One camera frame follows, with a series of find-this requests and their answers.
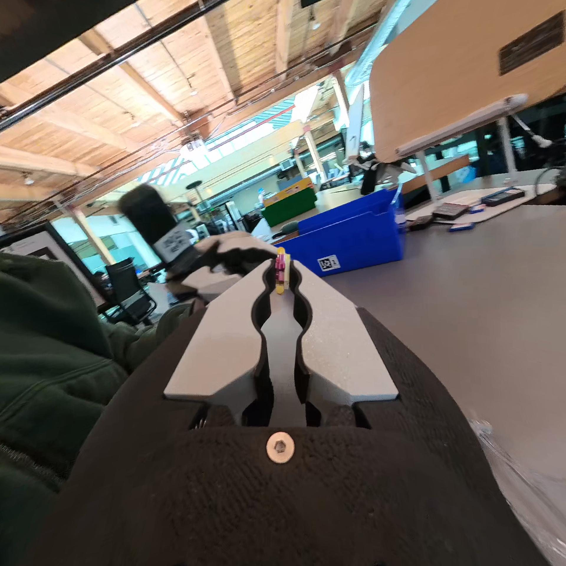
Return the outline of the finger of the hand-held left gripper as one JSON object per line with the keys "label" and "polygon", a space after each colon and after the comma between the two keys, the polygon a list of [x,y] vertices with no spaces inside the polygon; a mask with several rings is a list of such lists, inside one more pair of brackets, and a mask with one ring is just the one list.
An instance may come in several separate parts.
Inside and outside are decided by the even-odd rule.
{"label": "finger of the hand-held left gripper", "polygon": [[249,233],[210,236],[198,242],[196,250],[210,266],[257,266],[277,256],[277,248]]}
{"label": "finger of the hand-held left gripper", "polygon": [[204,266],[183,279],[182,287],[184,292],[195,292],[205,302],[211,302],[250,273],[251,270],[243,265]]}

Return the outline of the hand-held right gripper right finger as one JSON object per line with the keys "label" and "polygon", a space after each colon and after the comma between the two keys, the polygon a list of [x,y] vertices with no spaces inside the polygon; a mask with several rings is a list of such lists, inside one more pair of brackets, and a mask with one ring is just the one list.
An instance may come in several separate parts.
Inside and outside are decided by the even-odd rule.
{"label": "hand-held right gripper right finger", "polygon": [[294,376],[301,403],[397,399],[399,390],[357,306],[299,261],[292,262],[289,285],[301,327]]}

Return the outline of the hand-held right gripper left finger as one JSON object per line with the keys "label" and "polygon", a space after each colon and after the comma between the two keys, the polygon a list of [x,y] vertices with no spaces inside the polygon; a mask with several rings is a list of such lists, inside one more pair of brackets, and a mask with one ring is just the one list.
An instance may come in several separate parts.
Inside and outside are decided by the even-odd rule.
{"label": "hand-held right gripper left finger", "polygon": [[211,301],[164,389],[169,400],[253,402],[263,342],[252,308],[267,292],[264,261]]}

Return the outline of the person's left forearm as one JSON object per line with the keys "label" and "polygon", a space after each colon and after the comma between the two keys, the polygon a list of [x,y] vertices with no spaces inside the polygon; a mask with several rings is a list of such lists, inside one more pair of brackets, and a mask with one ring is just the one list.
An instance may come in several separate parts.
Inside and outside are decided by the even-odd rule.
{"label": "person's left forearm", "polygon": [[123,322],[100,322],[113,360],[129,375],[162,344],[180,323],[204,308],[199,299],[191,299],[169,308],[156,324],[137,329]]}

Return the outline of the green yellow cardboard box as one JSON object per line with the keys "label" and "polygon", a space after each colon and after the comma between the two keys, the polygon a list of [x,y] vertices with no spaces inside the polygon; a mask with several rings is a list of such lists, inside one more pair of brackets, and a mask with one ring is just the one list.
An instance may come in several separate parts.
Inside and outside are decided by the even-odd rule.
{"label": "green yellow cardboard box", "polygon": [[315,185],[310,177],[302,178],[264,201],[261,211],[270,228],[316,207]]}

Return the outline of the black office chair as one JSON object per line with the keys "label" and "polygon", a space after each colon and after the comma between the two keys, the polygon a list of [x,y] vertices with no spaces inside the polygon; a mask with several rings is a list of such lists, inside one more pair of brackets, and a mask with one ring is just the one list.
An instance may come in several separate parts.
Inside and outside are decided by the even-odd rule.
{"label": "black office chair", "polygon": [[104,314],[113,324],[124,322],[130,326],[152,327],[151,315],[157,303],[146,292],[138,279],[132,258],[107,265],[106,272],[111,285],[112,314]]}

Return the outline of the blue plastic bin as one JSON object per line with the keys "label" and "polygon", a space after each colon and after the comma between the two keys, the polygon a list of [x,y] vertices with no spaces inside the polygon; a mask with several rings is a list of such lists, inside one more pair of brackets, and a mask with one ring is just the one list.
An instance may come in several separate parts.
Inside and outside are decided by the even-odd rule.
{"label": "blue plastic bin", "polygon": [[298,223],[279,243],[319,277],[400,261],[406,218],[401,187],[378,190]]}

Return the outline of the black framed picture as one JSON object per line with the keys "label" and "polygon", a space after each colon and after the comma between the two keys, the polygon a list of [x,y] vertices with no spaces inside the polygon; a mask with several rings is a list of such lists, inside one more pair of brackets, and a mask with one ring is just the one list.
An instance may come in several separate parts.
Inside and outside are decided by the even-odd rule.
{"label": "black framed picture", "polygon": [[20,256],[35,256],[41,259],[61,261],[69,266],[76,277],[88,289],[99,312],[110,308],[112,303],[107,292],[88,270],[77,253],[60,236],[50,222],[30,228],[1,233],[1,251]]}

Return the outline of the tilted white panel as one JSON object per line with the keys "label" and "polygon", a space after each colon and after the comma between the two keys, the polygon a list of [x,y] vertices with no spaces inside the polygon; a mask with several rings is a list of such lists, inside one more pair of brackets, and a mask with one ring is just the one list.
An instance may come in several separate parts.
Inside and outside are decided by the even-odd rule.
{"label": "tilted white panel", "polygon": [[360,84],[355,91],[355,98],[350,103],[348,119],[349,125],[345,138],[345,161],[348,165],[357,162],[361,142],[363,107],[364,107],[364,83]]}

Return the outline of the black flat device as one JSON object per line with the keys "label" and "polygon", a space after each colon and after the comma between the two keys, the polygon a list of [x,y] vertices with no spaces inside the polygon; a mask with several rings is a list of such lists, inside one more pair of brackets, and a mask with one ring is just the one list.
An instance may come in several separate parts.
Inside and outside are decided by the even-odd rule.
{"label": "black flat device", "polygon": [[435,220],[455,221],[458,218],[468,214],[470,206],[465,204],[441,203],[434,208],[431,216]]}
{"label": "black flat device", "polygon": [[509,187],[484,196],[480,202],[483,206],[492,208],[522,199],[525,196],[526,192],[524,190],[516,187]]}

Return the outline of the person's green hoodie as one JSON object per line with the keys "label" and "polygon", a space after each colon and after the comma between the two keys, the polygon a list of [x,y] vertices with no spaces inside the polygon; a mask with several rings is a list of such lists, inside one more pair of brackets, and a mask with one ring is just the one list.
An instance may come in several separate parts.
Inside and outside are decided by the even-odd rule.
{"label": "person's green hoodie", "polygon": [[1,451],[56,490],[148,331],[103,322],[67,264],[1,253]]}

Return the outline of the white desk mat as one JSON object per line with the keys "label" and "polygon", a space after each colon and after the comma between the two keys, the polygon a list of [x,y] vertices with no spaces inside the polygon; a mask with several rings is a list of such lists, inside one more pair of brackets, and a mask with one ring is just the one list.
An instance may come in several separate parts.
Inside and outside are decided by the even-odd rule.
{"label": "white desk mat", "polygon": [[511,202],[498,204],[493,207],[487,207],[476,213],[467,213],[456,220],[444,221],[444,223],[482,223],[496,216],[502,215],[518,206],[525,204],[533,200],[536,196],[542,196],[555,188],[555,184],[551,182],[542,183],[538,185],[535,189],[534,185],[515,185],[513,187],[499,187],[499,188],[489,188],[489,189],[475,189],[475,190],[463,190],[457,192],[453,195],[446,195],[439,199],[437,202],[429,203],[423,205],[421,208],[417,208],[411,212],[406,212],[406,220],[413,221],[421,216],[432,215],[438,206],[442,204],[454,204],[462,205],[468,208],[477,206],[481,204],[481,200],[490,196],[491,194],[497,194],[499,192],[505,191],[522,191],[524,194],[519,198]]}

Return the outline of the clear plastic bag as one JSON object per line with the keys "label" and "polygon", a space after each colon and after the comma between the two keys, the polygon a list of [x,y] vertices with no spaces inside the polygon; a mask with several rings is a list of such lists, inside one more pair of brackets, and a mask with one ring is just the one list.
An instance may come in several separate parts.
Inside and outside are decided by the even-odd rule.
{"label": "clear plastic bag", "polygon": [[565,565],[565,478],[522,466],[501,447],[488,422],[469,424],[521,525],[551,565]]}

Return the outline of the tilted tan wooden board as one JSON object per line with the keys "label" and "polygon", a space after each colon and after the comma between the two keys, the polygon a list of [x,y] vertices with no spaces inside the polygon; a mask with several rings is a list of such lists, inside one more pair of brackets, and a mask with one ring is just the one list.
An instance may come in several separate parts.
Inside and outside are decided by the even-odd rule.
{"label": "tilted tan wooden board", "polygon": [[377,158],[419,151],[473,113],[523,95],[565,92],[565,1],[436,1],[374,60]]}

